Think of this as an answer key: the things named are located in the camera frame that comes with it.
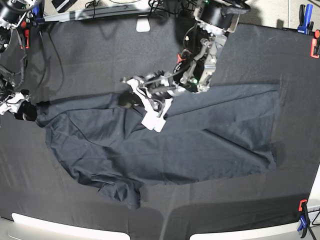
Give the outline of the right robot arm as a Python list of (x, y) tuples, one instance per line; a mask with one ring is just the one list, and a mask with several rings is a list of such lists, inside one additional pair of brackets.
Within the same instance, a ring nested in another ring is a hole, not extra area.
[(0, 2), (0, 53), (3, 54), (16, 32), (20, 49), (19, 71), (0, 66), (0, 114), (11, 113), (17, 120), (34, 122), (36, 106), (30, 102), (31, 93), (22, 89), (28, 65), (30, 28), (44, 23), (43, 0), (2, 0)]

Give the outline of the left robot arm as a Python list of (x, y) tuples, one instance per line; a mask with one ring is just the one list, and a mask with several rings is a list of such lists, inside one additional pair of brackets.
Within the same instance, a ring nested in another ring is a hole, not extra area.
[(174, 71), (123, 79), (130, 89), (120, 95), (118, 105), (126, 109), (139, 106), (160, 115), (174, 97), (207, 92), (228, 35), (250, 10), (244, 0), (199, 0), (193, 12), (195, 24), (184, 35)]

